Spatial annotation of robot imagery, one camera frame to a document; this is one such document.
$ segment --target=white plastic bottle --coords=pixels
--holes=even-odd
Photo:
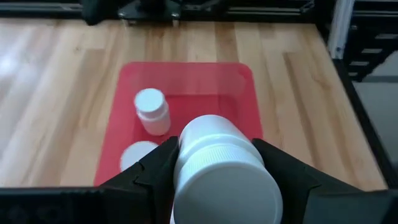
[[[217,115],[195,118],[182,131],[174,187],[176,224],[278,224],[282,218],[282,196],[261,155]]]
[[[136,112],[145,130],[161,136],[170,129],[169,105],[160,90],[147,88],[137,93],[134,100]]]

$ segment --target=ribbed bottle cap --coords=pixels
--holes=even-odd
[[[177,177],[176,223],[280,223],[282,196],[261,162],[231,145],[194,153]]]
[[[165,102],[163,93],[154,88],[141,90],[134,99],[137,113],[147,119],[161,116],[167,109]]]

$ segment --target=wooden table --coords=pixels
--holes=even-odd
[[[2,19],[0,33],[1,186],[92,185],[120,68],[178,61],[247,64],[266,140],[361,189],[386,187],[314,25]]]

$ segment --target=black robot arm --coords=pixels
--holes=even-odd
[[[254,139],[284,201],[282,223],[397,223],[397,192],[362,192]],[[0,223],[169,223],[178,138],[99,187],[0,189]]]

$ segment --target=translucent red bin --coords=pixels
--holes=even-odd
[[[134,107],[142,89],[156,88],[169,104],[172,125],[164,136],[146,133]],[[137,141],[161,144],[179,136],[194,118],[217,114],[229,119],[249,139],[262,138],[252,72],[241,63],[131,62],[120,72],[95,185],[120,173],[120,157]]]

